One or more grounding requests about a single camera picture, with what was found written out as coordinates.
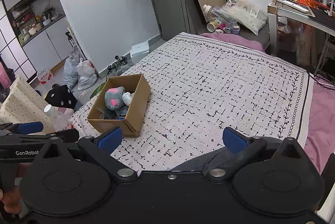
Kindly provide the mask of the person's hand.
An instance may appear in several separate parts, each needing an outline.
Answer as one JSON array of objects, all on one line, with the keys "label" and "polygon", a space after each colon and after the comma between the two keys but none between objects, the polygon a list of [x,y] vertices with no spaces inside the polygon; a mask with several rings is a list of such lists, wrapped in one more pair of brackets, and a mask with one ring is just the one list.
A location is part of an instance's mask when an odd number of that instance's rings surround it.
[{"label": "person's hand", "polygon": [[[22,178],[30,167],[29,163],[21,163],[17,168],[16,179]],[[3,193],[1,190],[1,202],[4,204],[4,209],[8,213],[20,214],[22,212],[22,202],[19,186],[15,185],[14,188],[7,192]]]}]

